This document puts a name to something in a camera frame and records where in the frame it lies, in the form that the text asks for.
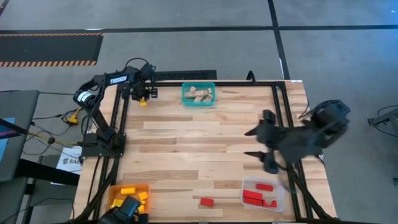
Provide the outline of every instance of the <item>orange bin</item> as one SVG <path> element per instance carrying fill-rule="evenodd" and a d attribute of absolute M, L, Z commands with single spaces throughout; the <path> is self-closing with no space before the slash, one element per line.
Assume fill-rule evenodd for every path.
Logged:
<path fill-rule="evenodd" d="M 113 185 L 109 187 L 109 192 L 108 192 L 108 202 L 106 204 L 106 209 L 109 210 L 111 208 L 111 205 L 113 203 L 114 199 L 120 199 L 124 200 L 126 199 L 127 196 L 129 195 L 123 195 L 120 193 L 120 190 L 123 188 L 127 187 L 135 187 L 136 188 L 136 193 L 134 195 L 130 195 L 134 197 L 135 199 L 139 200 L 138 195 L 142 192 L 147 192 L 148 193 L 148 198 L 146 199 L 146 204 L 144 213 L 148 214 L 149 213 L 149 199 L 150 199 L 150 192 L 149 192 L 149 184 L 126 184 L 126 185 Z"/>

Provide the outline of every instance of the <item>clear plastic bin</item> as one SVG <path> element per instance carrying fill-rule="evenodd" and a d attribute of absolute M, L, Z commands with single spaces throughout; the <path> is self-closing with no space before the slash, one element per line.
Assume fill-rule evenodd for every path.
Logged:
<path fill-rule="evenodd" d="M 256 184 L 268 184 L 274 186 L 274 190 L 272 192 L 266 190 L 259 190 L 256 188 Z M 263 207 L 252 205 L 249 203 L 243 202 L 243 190 L 250 190 L 253 192 L 258 192 L 262 194 L 262 199 L 265 199 L 268 204 L 271 204 L 273 200 L 277 201 L 277 207 Z M 257 207 L 257 208 L 265 208 L 268 210 L 273 210 L 277 212 L 282 212 L 285 209 L 285 192 L 282 186 L 279 185 L 278 181 L 275 180 L 266 180 L 258 177 L 244 177 L 242 182 L 242 191 L 241 191 L 241 202 L 243 205 Z"/>
<path fill-rule="evenodd" d="M 191 87 L 195 87 L 195 91 L 211 89 L 211 95 L 213 98 L 211 101 L 199 101 L 195 102 L 195 98 L 186 98 L 184 97 L 185 93 L 188 93 Z M 182 97 L 182 104 L 184 106 L 213 106 L 216 101 L 216 85 L 212 82 L 190 82 L 190 83 L 183 83 L 181 88 L 181 97 Z"/>

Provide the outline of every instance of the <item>yellow cable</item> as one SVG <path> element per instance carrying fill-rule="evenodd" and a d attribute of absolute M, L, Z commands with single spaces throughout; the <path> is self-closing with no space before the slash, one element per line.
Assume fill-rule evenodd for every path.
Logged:
<path fill-rule="evenodd" d="M 45 139 L 47 141 L 49 140 L 47 137 L 39 135 L 37 133 L 33 133 L 31 131 L 28 131 L 28 134 L 30 134 L 32 136 L 36 136 L 36 137 L 41 138 L 41 139 Z M 55 140 L 54 142 L 57 143 L 57 144 L 66 144 L 66 145 L 77 146 L 77 142 L 63 142 L 63 141 L 58 141 L 58 140 Z"/>

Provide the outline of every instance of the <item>red block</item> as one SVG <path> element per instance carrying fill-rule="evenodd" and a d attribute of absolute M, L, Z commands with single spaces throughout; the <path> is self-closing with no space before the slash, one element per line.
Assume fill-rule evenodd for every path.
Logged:
<path fill-rule="evenodd" d="M 270 205 L 267 204 L 267 202 L 265 200 L 262 200 L 262 206 L 263 207 L 276 208 L 278 205 L 276 204 L 276 200 L 273 200 Z"/>
<path fill-rule="evenodd" d="M 253 198 L 243 197 L 243 202 L 249 203 L 251 205 L 261 206 L 261 200 L 257 200 L 257 199 L 253 199 Z"/>
<path fill-rule="evenodd" d="M 214 206 L 214 200 L 211 198 L 201 198 L 200 204 L 208 207 Z"/>
<path fill-rule="evenodd" d="M 273 191 L 274 186 L 268 184 L 257 184 L 256 188 L 259 190 Z"/>
<path fill-rule="evenodd" d="M 262 200 L 262 193 L 253 192 L 250 190 L 243 190 L 243 197 L 249 197 L 257 200 Z"/>

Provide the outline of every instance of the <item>wooden tabletop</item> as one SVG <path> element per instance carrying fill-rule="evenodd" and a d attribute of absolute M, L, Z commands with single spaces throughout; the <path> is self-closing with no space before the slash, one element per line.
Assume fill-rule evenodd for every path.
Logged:
<path fill-rule="evenodd" d="M 295 125 L 307 105 L 302 82 L 286 81 Z M 285 193 L 283 212 L 244 206 L 240 201 L 244 176 L 278 180 L 262 170 L 255 157 L 245 151 L 265 150 L 244 133 L 258 123 L 263 110 L 275 111 L 271 87 L 216 87 L 217 101 L 211 108 L 185 108 L 180 87 L 160 87 L 158 99 L 147 106 L 129 102 L 127 143 L 120 160 L 116 184 L 149 183 L 150 222 L 269 222 L 294 221 L 292 200 Z M 106 90 L 100 110 L 110 121 L 116 86 Z M 282 114 L 285 113 L 279 93 Z M 86 207 L 96 158 L 84 161 L 75 198 L 75 212 Z M 93 187 L 95 194 L 101 163 Z M 325 170 L 312 157 L 303 160 L 309 191 L 327 213 L 335 208 Z M 287 181 L 285 173 L 279 178 Z M 106 192 L 101 214 L 106 211 Z M 213 208 L 199 205 L 201 197 L 215 200 Z M 302 216 L 305 210 L 299 193 Z"/>

